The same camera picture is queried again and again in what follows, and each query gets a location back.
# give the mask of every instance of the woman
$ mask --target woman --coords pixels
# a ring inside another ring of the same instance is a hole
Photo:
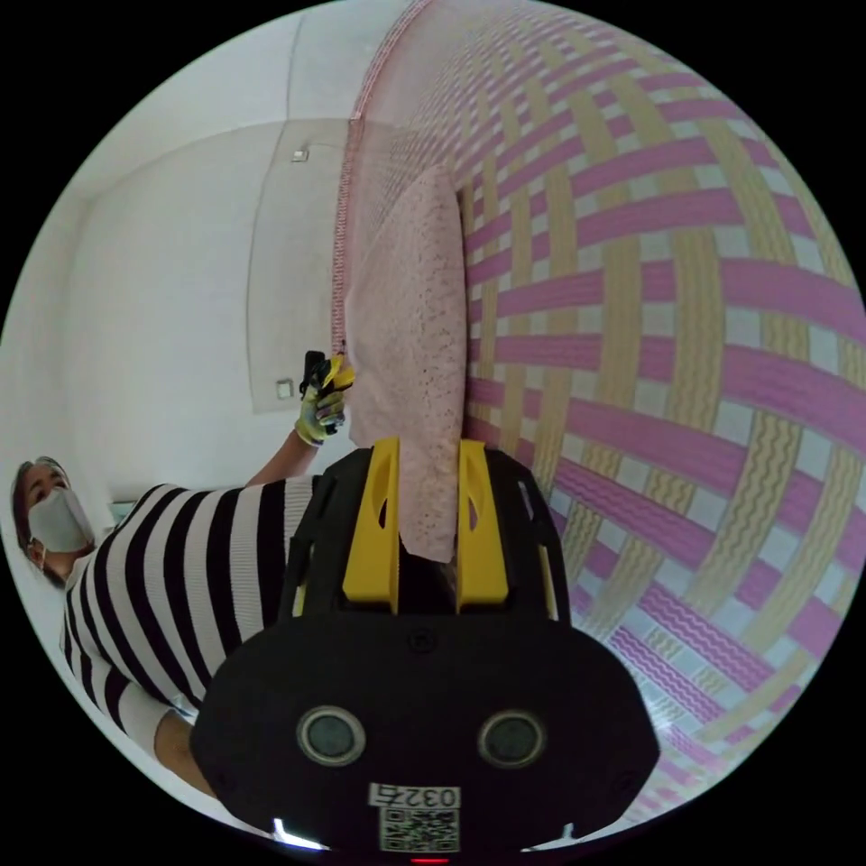
[[[308,387],[294,429],[246,487],[154,487],[98,544],[59,464],[18,470],[18,544],[66,594],[60,647],[72,673],[127,736],[210,796],[175,705],[198,708],[226,657],[275,621],[316,481],[304,472],[343,408],[340,392],[320,399]]]

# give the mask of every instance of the woman's hand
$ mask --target woman's hand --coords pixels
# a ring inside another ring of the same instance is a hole
[[[333,436],[345,421],[345,399],[341,391],[320,397],[318,388],[310,385],[300,404],[300,416],[295,430],[308,445],[320,447],[325,439]]]

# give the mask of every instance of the qr code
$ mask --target qr code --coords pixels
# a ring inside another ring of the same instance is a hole
[[[460,850],[457,809],[380,809],[380,848],[407,854]]]

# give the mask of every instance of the label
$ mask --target label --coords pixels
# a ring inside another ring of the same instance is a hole
[[[380,809],[459,809],[460,788],[407,788],[371,782],[367,805]]]
[[[407,854],[460,851],[460,788],[370,785],[379,809],[379,850]]]

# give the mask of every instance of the black and white striped shirt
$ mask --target black and white striped shirt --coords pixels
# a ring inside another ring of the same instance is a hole
[[[99,710],[153,755],[217,668],[277,615],[309,476],[235,490],[154,487],[69,578],[60,648]]]

